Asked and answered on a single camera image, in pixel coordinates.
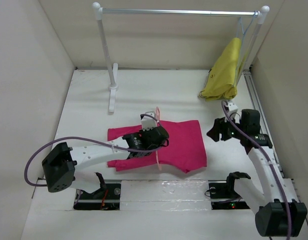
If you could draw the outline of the pink plastic hanger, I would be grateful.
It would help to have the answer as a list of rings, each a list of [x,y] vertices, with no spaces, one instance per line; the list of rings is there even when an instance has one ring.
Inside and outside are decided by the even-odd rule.
[[[156,121],[156,126],[158,127],[159,126],[159,121],[160,121],[160,109],[159,109],[158,106],[155,108],[155,118],[157,120]],[[155,156],[156,156],[156,164],[157,164],[158,170],[161,171],[162,170],[162,165],[159,163],[158,151],[155,152]]]

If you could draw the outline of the pink trousers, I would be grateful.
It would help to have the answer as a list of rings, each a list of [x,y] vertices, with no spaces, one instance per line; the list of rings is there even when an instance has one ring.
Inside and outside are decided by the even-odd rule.
[[[207,154],[198,120],[182,122],[163,120],[162,126],[169,134],[169,145],[158,150],[161,165],[174,166],[184,173],[207,166]],[[155,153],[141,158],[107,162],[109,168],[115,168],[118,172],[155,164]]]

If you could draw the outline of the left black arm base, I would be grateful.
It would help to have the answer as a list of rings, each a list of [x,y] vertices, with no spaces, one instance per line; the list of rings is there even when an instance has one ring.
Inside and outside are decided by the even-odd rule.
[[[100,188],[93,193],[78,189],[73,209],[78,211],[117,211],[120,210],[121,181],[105,181],[102,174],[96,173]]]

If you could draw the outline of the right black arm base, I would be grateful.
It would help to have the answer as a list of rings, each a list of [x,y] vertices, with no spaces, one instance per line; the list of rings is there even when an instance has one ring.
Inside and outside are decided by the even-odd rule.
[[[205,196],[211,200],[212,210],[248,210],[245,200],[234,191],[235,180],[251,179],[244,172],[231,172],[225,180],[209,180]]]

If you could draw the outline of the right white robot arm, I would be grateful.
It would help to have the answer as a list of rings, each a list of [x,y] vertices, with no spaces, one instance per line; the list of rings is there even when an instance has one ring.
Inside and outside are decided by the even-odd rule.
[[[225,191],[231,197],[241,197],[255,216],[255,225],[263,237],[297,237],[306,220],[308,210],[299,202],[282,177],[275,161],[273,144],[267,134],[261,133],[260,113],[243,109],[239,122],[236,111],[223,106],[224,117],[217,118],[207,136],[213,141],[235,138],[244,147],[257,172],[262,189],[258,190],[251,176],[232,172],[227,176]]]

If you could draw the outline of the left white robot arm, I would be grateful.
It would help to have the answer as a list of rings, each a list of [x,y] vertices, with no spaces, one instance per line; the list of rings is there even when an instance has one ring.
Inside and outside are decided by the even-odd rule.
[[[47,189],[51,193],[67,188],[83,190],[94,198],[105,194],[100,173],[88,175],[84,169],[113,160],[128,160],[150,155],[169,145],[169,134],[162,126],[129,133],[108,142],[92,141],[92,145],[70,148],[57,144],[42,161]]]

